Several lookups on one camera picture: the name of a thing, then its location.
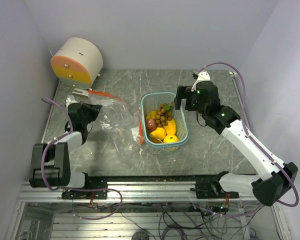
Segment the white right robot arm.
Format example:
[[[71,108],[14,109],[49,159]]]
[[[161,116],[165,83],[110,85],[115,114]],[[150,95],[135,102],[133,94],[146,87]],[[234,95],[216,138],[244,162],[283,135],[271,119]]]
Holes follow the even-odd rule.
[[[205,125],[230,141],[254,167],[256,175],[240,175],[227,171],[219,173],[210,186],[216,198],[227,192],[254,196],[261,204],[272,206],[289,190],[295,189],[298,167],[285,163],[271,153],[246,128],[243,119],[230,106],[221,104],[216,85],[208,80],[196,81],[194,86],[179,85],[174,99],[175,110],[180,110],[185,99],[185,109],[195,111]]]

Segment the blue green plastic basket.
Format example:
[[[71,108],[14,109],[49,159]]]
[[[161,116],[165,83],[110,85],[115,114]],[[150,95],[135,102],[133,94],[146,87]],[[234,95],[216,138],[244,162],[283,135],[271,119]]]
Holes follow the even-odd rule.
[[[142,137],[155,154],[176,151],[189,138],[183,110],[175,110],[176,94],[170,91],[145,94],[140,101]]]

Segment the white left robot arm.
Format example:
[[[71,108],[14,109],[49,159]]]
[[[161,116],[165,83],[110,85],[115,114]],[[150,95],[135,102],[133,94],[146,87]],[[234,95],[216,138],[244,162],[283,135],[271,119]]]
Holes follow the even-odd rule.
[[[67,104],[68,118],[64,133],[53,140],[37,143],[32,148],[29,183],[32,188],[61,190],[63,200],[101,199],[107,197],[108,185],[86,172],[71,169],[70,154],[82,146],[89,135],[89,126],[97,119],[102,105],[73,102]]]

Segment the clear zip top bag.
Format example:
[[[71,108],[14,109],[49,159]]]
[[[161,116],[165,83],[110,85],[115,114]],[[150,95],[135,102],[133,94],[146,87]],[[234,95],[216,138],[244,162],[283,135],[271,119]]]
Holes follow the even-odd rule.
[[[108,92],[88,90],[92,104],[101,105],[98,116],[102,131],[107,134],[117,153],[127,155],[139,153],[139,118],[130,113],[125,101]]]

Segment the brown longan bunch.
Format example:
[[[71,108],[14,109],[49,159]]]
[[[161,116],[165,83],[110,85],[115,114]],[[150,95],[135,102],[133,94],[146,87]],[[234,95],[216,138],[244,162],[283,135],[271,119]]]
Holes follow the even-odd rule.
[[[163,103],[157,108],[155,116],[157,127],[164,127],[167,124],[167,121],[173,119],[172,109],[172,103]]]

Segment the brown kiwi fruit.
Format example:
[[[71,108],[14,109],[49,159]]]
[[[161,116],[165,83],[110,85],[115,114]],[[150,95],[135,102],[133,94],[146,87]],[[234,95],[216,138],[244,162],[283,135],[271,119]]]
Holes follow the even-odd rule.
[[[163,141],[160,140],[159,138],[152,138],[151,141],[152,141],[153,143],[155,143],[155,144],[162,144],[162,143],[163,143]]]

